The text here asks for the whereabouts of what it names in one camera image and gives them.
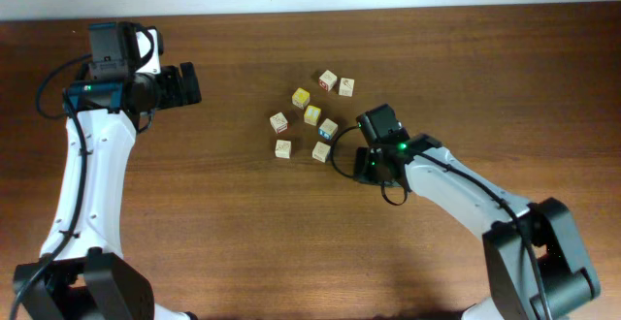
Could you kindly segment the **wooden block number drawing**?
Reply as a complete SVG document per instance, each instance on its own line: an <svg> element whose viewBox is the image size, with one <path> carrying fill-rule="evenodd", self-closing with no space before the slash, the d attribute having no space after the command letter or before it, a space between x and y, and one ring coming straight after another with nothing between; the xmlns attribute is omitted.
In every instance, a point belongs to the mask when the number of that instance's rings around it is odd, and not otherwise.
<svg viewBox="0 0 621 320"><path fill-rule="evenodd" d="M325 163L329 158L330 152L331 146L323 142L317 142L312 150L311 155L313 159L321 163Z"/></svg>

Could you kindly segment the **wooden block blue side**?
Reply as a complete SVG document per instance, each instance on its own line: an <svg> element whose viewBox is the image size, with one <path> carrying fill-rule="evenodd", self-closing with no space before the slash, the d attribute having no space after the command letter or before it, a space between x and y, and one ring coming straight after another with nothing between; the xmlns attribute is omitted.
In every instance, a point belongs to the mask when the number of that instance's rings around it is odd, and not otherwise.
<svg viewBox="0 0 621 320"><path fill-rule="evenodd" d="M333 120L331 120L329 118L325 118L323 120L323 122L321 123L321 125L319 126L318 134L322 138L330 141L337 134L338 128L339 128L339 126L338 126L338 124L335 121L333 121Z"/></svg>

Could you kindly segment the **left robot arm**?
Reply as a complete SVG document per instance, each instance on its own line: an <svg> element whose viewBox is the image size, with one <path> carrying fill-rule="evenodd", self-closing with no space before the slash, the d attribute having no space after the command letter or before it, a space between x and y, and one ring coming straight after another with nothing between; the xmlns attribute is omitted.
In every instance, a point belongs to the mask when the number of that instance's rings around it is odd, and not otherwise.
<svg viewBox="0 0 621 320"><path fill-rule="evenodd" d="M94 23L91 52L62 92L67 158L57 209L35 263L16 266L10 310L33 319L192 319L154 299L123 259L124 177L157 112L201 102L194 66L163 66L163 38L137 22Z"/></svg>

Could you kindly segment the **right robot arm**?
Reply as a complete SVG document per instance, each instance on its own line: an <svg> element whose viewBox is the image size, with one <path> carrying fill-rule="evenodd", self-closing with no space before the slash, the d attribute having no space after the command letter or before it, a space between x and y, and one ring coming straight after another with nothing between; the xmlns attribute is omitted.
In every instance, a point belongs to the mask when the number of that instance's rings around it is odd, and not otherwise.
<svg viewBox="0 0 621 320"><path fill-rule="evenodd" d="M564 319L601 294L564 203L535 203L493 184L437 139L410 136L388 105L360 114L357 127L367 144L356 154L356 179L426 198L481 240L490 295L456 318Z"/></svg>

